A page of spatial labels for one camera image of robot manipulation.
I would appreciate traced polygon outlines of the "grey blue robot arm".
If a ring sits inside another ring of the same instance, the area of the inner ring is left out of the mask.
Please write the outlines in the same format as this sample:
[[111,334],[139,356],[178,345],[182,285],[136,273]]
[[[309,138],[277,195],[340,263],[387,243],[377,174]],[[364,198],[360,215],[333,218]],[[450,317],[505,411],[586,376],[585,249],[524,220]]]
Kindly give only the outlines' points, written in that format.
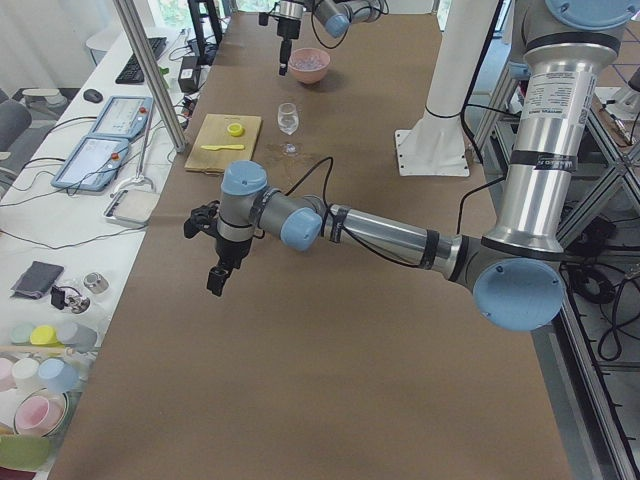
[[261,165],[241,160],[226,169],[213,205],[209,231],[218,262],[208,289],[221,294],[263,230],[299,251],[320,237],[351,241],[393,263],[436,270],[467,288],[480,313],[505,329],[548,324],[563,303],[556,232],[596,81],[638,9],[635,1],[517,4],[512,51],[530,77],[497,221],[481,238],[444,236],[321,197],[291,197],[268,184]]
[[306,13],[311,15],[311,20],[317,20],[331,37],[339,38],[353,24],[377,21],[389,13],[389,7],[386,1],[275,1],[269,12],[259,15],[259,23],[266,26],[270,18],[277,23],[277,36],[281,39],[280,76],[287,74],[293,41],[300,37]]

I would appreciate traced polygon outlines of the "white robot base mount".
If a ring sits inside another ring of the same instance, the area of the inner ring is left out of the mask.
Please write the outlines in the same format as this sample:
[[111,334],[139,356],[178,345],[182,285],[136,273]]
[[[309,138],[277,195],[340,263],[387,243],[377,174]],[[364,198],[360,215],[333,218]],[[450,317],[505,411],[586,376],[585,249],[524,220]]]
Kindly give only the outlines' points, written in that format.
[[424,114],[411,129],[395,132],[402,176],[469,175],[462,111],[500,10],[497,0],[450,4]]

